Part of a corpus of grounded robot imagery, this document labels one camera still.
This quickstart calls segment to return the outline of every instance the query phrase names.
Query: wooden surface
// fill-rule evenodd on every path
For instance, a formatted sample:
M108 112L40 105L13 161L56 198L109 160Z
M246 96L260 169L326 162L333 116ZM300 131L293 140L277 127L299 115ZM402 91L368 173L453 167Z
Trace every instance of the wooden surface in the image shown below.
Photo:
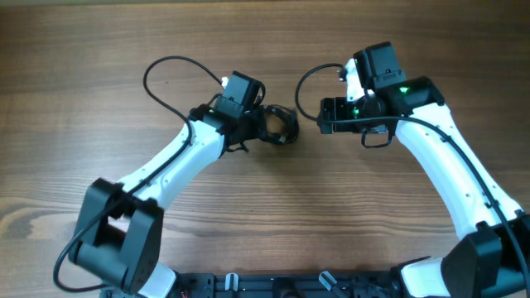
M0 10L0 296L58 297L55 259L86 187L147 162L182 123L152 102L143 71L187 55L238 70L294 106L299 78L392 41L409 78L430 76L492 176L530 208L530 42L520 2L226 2ZM168 62L153 91L188 111L219 91ZM345 87L307 80L311 113ZM161 260L180 272L387 269L457 243L439 195L398 142L365 150L300 121L292 146L248 143L202 171L165 217ZM96 282L68 266L72 285Z

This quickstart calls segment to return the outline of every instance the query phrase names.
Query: wooden table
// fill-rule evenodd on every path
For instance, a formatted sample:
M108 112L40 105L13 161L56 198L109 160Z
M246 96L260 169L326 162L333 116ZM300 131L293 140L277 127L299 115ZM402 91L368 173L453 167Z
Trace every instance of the wooden table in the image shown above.
M142 89L147 66L186 55L218 76L260 79L266 103L294 106L310 68L391 41L409 78L431 77L492 176L530 208L528 4L219 2L0 11L0 296L70 296L51 281L86 187L147 162L182 122ZM184 62L150 84L181 111L219 91ZM311 113L341 96L333 70L307 80ZM248 142L202 171L166 213L161 260L179 272L387 269L446 255L446 208L398 142L320 135L301 119L296 144ZM97 282L65 264L72 286Z

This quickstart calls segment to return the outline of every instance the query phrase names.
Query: tabletop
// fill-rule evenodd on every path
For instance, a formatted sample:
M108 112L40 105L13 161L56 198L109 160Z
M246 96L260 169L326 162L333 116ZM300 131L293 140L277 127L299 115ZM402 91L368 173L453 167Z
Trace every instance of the tabletop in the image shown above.
M142 88L144 70L185 55L218 76L267 86L294 107L314 66L345 63L391 41L408 78L429 76L496 181L530 208L528 4L484 1L201 2L0 10L0 296L71 296L51 269L72 237L88 185L116 181L156 155L182 121ZM149 84L180 111L219 86L168 61ZM301 101L344 96L335 70ZM199 173L164 218L161 260L179 272L388 269L445 256L451 218L405 147L367 150L359 136L321 135L300 119L295 144L248 142ZM97 280L70 264L72 286Z

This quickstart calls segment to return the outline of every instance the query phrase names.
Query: white arm segment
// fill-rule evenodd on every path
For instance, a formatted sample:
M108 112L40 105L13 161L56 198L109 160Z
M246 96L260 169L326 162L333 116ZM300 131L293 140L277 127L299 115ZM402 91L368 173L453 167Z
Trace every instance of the white arm segment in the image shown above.
M411 117L439 126L465 152L499 202L507 220L515 219L515 211L521 209L508 197L482 166L458 132L447 106L436 103L415 108ZM477 230L476 224L485 221L489 226L500 224L480 185L458 153L441 136L421 124L399 121L396 136L417 158L419 163L444 200L459 239ZM409 293L414 297L449 296L441 276L441 258L428 259L406 265L401 273Z
M202 121L190 121L190 124L193 132L191 146L188 146L148 185L137 191L135 193L137 198L142 200L153 198L161 208L167 210L186 185L207 165L217 161L221 156L224 136L216 132L214 127ZM131 190L141 180L149 176L181 148L187 137L188 128L184 126L179 135L147 164L118 181L124 184L123 190Z

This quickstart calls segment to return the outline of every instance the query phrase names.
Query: wood grain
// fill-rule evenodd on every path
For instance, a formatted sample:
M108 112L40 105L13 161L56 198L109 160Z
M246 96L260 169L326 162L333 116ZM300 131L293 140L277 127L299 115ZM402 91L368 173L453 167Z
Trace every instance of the wood grain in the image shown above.
M408 77L430 76L493 177L530 208L526 2L223 2L0 10L0 296L68 296L51 268L84 190L160 151L182 123L142 90L143 71L187 55L238 70L294 106L310 68L392 41ZM187 111L219 91L193 65L153 70L153 91ZM331 70L301 97L345 87ZM180 272L384 269L444 256L457 239L439 195L398 143L365 150L301 119L296 144L249 142L201 172L166 214L161 259ZM68 264L65 282L93 277Z

